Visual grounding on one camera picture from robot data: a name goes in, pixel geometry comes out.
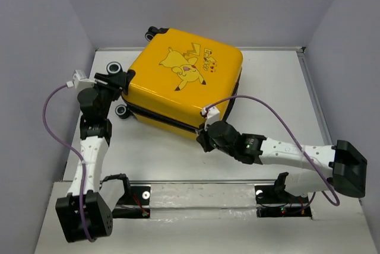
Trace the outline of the yellow hard-shell suitcase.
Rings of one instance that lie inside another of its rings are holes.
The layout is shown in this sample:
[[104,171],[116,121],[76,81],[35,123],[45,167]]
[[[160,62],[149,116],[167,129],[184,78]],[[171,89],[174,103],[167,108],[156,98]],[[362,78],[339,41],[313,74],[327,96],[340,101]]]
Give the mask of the yellow hard-shell suitcase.
[[236,94],[242,52],[175,28],[150,27],[145,38],[122,100],[138,121],[194,140],[202,108]]

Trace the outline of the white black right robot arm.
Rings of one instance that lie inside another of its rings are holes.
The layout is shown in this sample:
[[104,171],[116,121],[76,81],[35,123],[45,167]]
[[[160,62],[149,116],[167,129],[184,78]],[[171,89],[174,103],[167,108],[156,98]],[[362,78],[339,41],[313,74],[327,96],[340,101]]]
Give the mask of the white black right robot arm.
[[225,121],[201,129],[196,140],[204,152],[219,150],[243,164],[302,169],[299,174],[286,171],[278,175],[273,187],[278,201],[324,191],[365,197],[368,161],[348,141],[338,140],[325,146],[298,145],[263,135],[241,134]]

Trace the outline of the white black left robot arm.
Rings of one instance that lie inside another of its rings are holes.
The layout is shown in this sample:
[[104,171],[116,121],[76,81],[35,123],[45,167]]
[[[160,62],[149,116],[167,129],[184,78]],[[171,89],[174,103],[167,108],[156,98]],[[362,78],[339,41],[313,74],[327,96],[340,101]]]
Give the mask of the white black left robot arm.
[[125,174],[109,175],[101,180],[102,165],[112,137],[108,118],[113,101],[126,91],[132,74],[128,72],[96,73],[93,80],[83,75],[74,77],[80,105],[80,149],[75,177],[68,192],[56,200],[56,213],[69,243],[94,242],[110,236],[112,211],[117,203],[131,198],[129,179]]

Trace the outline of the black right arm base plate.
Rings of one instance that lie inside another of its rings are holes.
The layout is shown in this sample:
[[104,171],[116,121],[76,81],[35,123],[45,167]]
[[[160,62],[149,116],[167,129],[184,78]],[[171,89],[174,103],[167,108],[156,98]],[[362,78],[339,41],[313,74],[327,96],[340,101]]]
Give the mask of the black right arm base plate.
[[308,197],[277,194],[273,185],[256,185],[255,200],[258,218],[312,217]]

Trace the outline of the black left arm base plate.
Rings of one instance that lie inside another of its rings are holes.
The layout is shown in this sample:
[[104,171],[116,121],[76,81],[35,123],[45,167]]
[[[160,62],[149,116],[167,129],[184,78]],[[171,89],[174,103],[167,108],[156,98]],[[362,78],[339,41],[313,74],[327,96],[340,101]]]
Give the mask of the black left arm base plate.
[[112,215],[114,219],[149,219],[150,185],[132,185],[131,194],[122,196]]

